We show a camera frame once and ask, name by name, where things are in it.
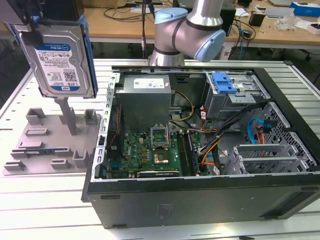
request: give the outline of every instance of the power supply label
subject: power supply label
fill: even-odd
[[[134,89],[164,89],[163,78],[136,78],[133,81]]]
[[[80,88],[77,69],[70,64],[72,51],[68,44],[44,43],[34,50],[51,88],[57,91],[77,91]]]

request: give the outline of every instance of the blue drive bay latch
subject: blue drive bay latch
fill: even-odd
[[[235,94],[237,89],[225,72],[212,72],[212,82],[218,94]]]

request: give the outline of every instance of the black computer chassis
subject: black computer chassis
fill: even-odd
[[[252,70],[319,164],[317,135],[268,73]],[[320,175],[122,179],[90,182],[87,196],[105,229],[280,220],[320,198]]]

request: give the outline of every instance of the floor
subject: floor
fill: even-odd
[[[103,59],[141,59],[142,51],[139,44],[131,44],[128,48],[126,43],[105,43],[105,53],[101,54],[98,49],[98,44],[93,44],[94,58]],[[147,46],[147,52],[152,53],[153,46]],[[311,59],[306,60],[306,53],[298,49],[286,49],[281,51],[280,58],[272,58],[273,51],[268,48],[248,48],[244,51],[244,60],[253,61],[279,61],[288,60],[311,81],[314,83],[319,76],[316,86],[320,89],[320,51],[311,51]],[[240,48],[234,51],[231,60],[238,60]],[[17,87],[21,79],[29,69],[29,64],[25,58],[20,46],[17,46],[14,51],[2,49],[0,52],[0,108],[9,98],[11,93]]]

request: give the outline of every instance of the green motherboard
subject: green motherboard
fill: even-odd
[[[153,143],[166,142],[163,132],[126,133],[124,136],[123,156],[112,172],[141,172],[141,171],[177,171],[182,176],[180,156],[183,150],[178,142],[180,132],[168,134],[169,147],[153,147]],[[200,136],[197,132],[190,134],[194,153],[201,147]]]

